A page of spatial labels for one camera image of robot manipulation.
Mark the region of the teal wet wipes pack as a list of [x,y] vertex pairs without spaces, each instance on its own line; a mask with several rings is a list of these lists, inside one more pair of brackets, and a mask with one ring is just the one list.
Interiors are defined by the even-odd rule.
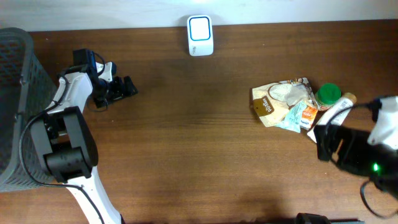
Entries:
[[276,124],[276,127],[300,133],[302,113],[306,107],[307,104],[304,101],[298,102],[289,110],[285,118]]

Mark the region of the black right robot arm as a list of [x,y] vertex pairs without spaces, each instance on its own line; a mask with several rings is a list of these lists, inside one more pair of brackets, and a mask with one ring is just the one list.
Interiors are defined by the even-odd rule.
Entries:
[[339,170],[367,177],[359,193],[364,206],[376,217],[392,218],[397,215],[381,215],[368,204],[365,188],[373,183],[377,189],[397,198],[397,151],[386,144],[368,143],[370,133],[335,124],[314,127],[318,159],[332,162]]

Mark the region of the green lid jar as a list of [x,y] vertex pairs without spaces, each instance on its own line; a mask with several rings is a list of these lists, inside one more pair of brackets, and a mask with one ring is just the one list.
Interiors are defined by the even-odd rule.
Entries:
[[326,111],[341,98],[341,90],[334,83],[326,83],[315,93],[319,111]]

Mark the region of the orange juice carton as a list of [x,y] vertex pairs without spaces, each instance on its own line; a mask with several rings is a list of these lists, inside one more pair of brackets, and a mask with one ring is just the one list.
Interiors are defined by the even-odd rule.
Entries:
[[300,120],[300,127],[309,130],[317,116],[318,110],[311,106],[307,106],[302,112],[302,118]]

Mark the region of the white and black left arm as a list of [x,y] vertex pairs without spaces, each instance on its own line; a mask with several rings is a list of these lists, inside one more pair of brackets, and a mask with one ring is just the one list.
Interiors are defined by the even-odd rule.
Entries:
[[131,78],[116,76],[114,62],[89,49],[73,51],[73,65],[59,73],[58,90],[49,106],[32,117],[23,133],[30,133],[40,168],[55,183],[36,179],[20,159],[25,173],[43,187],[67,189],[89,223],[124,223],[101,183],[95,140],[83,117],[88,100],[95,112],[138,93]]

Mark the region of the beige seed pouch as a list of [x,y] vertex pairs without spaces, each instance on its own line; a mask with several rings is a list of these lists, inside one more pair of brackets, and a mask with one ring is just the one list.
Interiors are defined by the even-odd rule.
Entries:
[[254,111],[267,128],[280,123],[297,104],[318,111],[319,105],[307,78],[266,84],[252,89]]

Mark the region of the white cream tube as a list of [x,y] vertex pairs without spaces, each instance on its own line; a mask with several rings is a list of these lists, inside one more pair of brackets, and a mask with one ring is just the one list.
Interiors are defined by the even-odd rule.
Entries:
[[357,98],[352,93],[345,93],[331,108],[326,110],[324,114],[320,117],[318,122],[312,127],[307,136],[316,143],[314,129],[316,125],[326,125],[329,120],[337,114],[337,116],[332,120],[332,124],[342,125],[343,121],[350,112],[350,107],[352,107],[357,101]]

